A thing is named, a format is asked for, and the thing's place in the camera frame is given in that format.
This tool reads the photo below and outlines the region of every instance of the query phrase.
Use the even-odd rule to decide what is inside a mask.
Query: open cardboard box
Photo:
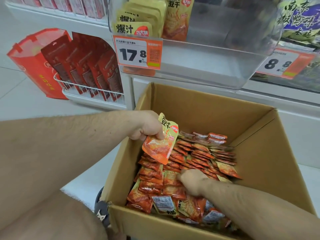
[[[235,183],[273,194],[315,214],[302,175],[291,151],[277,110],[263,104],[151,83],[136,110],[164,113],[184,132],[214,132],[228,136],[235,147],[243,180]],[[248,239],[246,235],[222,235],[180,223],[169,217],[147,215],[125,206],[142,142],[126,138],[109,173],[102,200],[110,202],[110,223],[139,240]]]

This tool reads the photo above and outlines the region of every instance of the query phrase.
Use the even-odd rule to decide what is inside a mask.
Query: hand
[[[181,173],[177,175],[177,178],[186,187],[188,193],[193,196],[201,196],[202,181],[208,179],[208,177],[198,169],[183,169]]]
[[[129,135],[132,140],[144,141],[147,136],[155,135],[163,140],[162,124],[158,121],[159,115],[151,110],[132,111],[132,119],[137,123],[137,129]]]

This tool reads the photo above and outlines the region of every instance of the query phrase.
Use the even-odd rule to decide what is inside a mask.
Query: price tag reading 8.8
[[[314,58],[314,54],[277,48],[258,68],[258,73],[293,79]]]
[[[160,69],[162,40],[114,35],[114,44],[119,65]]]

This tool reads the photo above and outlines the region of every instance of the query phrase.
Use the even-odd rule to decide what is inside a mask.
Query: forearm
[[[135,111],[0,122],[0,229],[139,127]]]
[[[255,240],[320,239],[320,220],[271,194],[212,179],[202,195]]]

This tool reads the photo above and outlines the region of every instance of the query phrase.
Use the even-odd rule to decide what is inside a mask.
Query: person's right hand
[[[179,181],[183,183],[189,194],[193,196],[201,196],[201,183],[208,177],[198,169],[183,169],[180,174],[177,175]]]

